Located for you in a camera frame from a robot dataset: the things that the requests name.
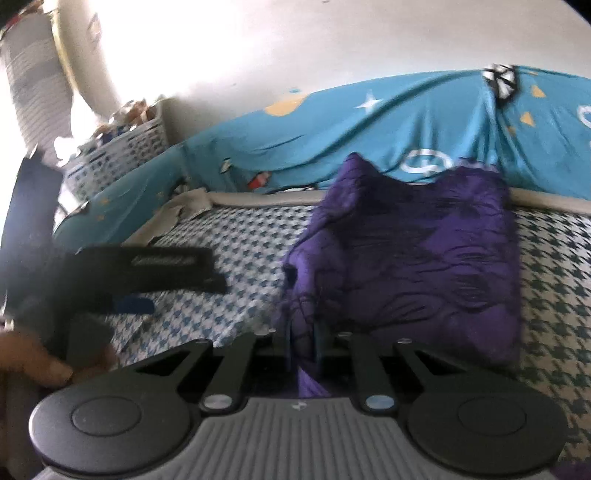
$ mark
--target yellow triangle print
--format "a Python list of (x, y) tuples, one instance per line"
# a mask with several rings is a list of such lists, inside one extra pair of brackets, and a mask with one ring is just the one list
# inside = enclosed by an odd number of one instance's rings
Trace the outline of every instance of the yellow triangle print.
[(265, 112), (272, 116), (286, 116), (294, 112), (306, 99), (307, 95), (292, 95), (286, 100), (280, 100), (265, 108)]
[(542, 92), (542, 89), (537, 85), (534, 85), (531, 88), (531, 94), (536, 98), (546, 98), (546, 94)]
[(530, 127), (535, 127), (535, 122), (534, 122), (534, 118), (531, 116), (531, 113), (526, 112), (523, 115), (521, 115), (521, 118), (519, 119), (521, 120), (521, 123), (529, 125)]

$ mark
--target white wall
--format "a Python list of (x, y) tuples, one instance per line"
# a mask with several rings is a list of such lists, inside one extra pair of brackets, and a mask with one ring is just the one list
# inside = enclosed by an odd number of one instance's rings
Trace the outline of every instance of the white wall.
[[(72, 5), (85, 2), (74, 25), (79, 13)], [(106, 69), (121, 99), (174, 97), (167, 106), (172, 140), (263, 108), (292, 89), (491, 62), (591, 77), (591, 27), (562, 0), (61, 3), (70, 10), (64, 27), (76, 45), (88, 13), (98, 12)], [(101, 87), (88, 74), (101, 71), (97, 62), (97, 55), (77, 53), (85, 91), (102, 105)]]

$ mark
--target mattress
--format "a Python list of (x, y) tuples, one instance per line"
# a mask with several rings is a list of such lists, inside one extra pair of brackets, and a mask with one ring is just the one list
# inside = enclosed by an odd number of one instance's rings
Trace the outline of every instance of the mattress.
[[(216, 346), (269, 324), (280, 298), (281, 260), (306, 227), (311, 206), (217, 207), (180, 223), (158, 245), (211, 247), (228, 295), (153, 294), (151, 317), (111, 316), (124, 365), (194, 338)], [(569, 420), (564, 459), (591, 456), (591, 219), (517, 209), (522, 331), (519, 377), (553, 397)]]

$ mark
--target black circular pad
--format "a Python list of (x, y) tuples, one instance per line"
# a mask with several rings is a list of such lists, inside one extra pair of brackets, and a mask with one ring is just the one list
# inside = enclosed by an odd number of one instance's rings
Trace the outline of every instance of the black circular pad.
[(74, 410), (74, 427), (88, 435), (106, 437), (131, 430), (141, 419), (139, 405), (122, 397), (94, 398)]
[(515, 433), (525, 426), (526, 419), (517, 403), (498, 397), (468, 400), (458, 408), (457, 416), (468, 430), (489, 437)]
[(33, 411), (29, 430), (49, 465), (122, 475), (174, 453), (191, 425), (187, 404), (166, 378), (136, 374), (130, 381), (112, 373), (47, 397)]
[(561, 408), (504, 377), (439, 377), (413, 403), (408, 430), (426, 454), (472, 475), (513, 476), (554, 462), (567, 434)]

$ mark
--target fabric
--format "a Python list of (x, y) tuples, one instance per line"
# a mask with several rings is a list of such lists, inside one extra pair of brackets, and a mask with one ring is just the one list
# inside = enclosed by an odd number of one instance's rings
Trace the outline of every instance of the fabric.
[[(122, 363), (156, 355), (200, 335), (212, 338), (216, 345), (226, 344), (249, 325), (269, 322), (272, 306), (268, 301), (275, 303), (281, 296), (281, 260), (305, 230), (312, 212), (312, 208), (301, 206), (214, 207), (177, 225), (162, 244), (212, 247), (217, 255), (216, 269), (225, 272), (232, 297), (222, 304), (226, 300), (222, 296), (167, 292), (153, 296), (157, 307), (153, 317), (112, 316), (113, 341)], [(564, 408), (571, 431), (563, 458), (584, 459), (591, 455), (591, 406), (587, 400), (591, 398), (591, 331), (586, 320), (591, 315), (591, 220), (539, 210), (517, 209), (515, 214), (523, 318), (519, 378), (551, 395)], [(255, 233), (250, 235), (250, 243), (243, 243), (241, 226), (249, 224), (256, 226)], [(269, 245), (261, 250), (266, 242)], [(259, 255), (273, 255), (264, 274), (246, 267)], [(256, 292), (261, 296), (250, 298)], [(248, 308), (238, 312), (246, 305)], [(305, 387), (300, 394), (327, 394), (305, 372), (300, 372), (299, 383)], [(578, 480), (576, 476), (565, 478)]]
[(591, 460), (583, 462), (560, 462), (551, 469), (557, 480), (582, 480), (591, 478)]
[(178, 221), (194, 218), (211, 208), (205, 189), (189, 190), (176, 195), (134, 232), (124, 245), (148, 245), (153, 239), (171, 231)]
[(497, 106), (503, 106), (517, 93), (517, 74), (511, 65), (492, 64), (482, 72), (483, 78), (495, 94)]
[[(495, 96), (502, 92), (508, 96)], [(294, 93), (200, 132), (114, 182), (90, 201), (91, 215), (60, 225), (56, 241), (68, 249), (123, 242), (180, 183), (226, 193), (327, 189), (351, 151), (409, 183), (473, 159), (496, 164), (511, 187), (589, 200), (589, 112), (591, 80), (530, 67)]]
[(591, 80), (529, 67), (517, 72), (519, 92), (496, 111), (505, 180), (591, 199)]
[(518, 210), (517, 224), (519, 378), (564, 409), (570, 430), (563, 459), (591, 458), (591, 218)]
[(169, 291), (147, 295), (156, 313), (113, 315), (113, 344), (124, 365), (195, 338), (224, 345), (245, 330), (269, 325), (281, 297), (281, 260), (304, 230), (311, 206), (215, 207), (180, 222), (156, 245), (209, 247), (215, 270), (228, 282), (226, 295)]
[(352, 154), (284, 262), (275, 319), (313, 357), (313, 327), (411, 338), (484, 365), (519, 355), (519, 258), (501, 177), (460, 167), (414, 187)]
[(81, 213), (61, 223), (54, 234), (56, 245), (77, 251), (125, 241), (170, 200), (180, 183), (201, 186), (192, 182), (186, 161), (176, 145), (124, 175), (93, 197)]
[(292, 95), (183, 142), (210, 191), (327, 188), (357, 151), (402, 181), (428, 180), (460, 157), (496, 162), (495, 99), (480, 71), (416, 73)]

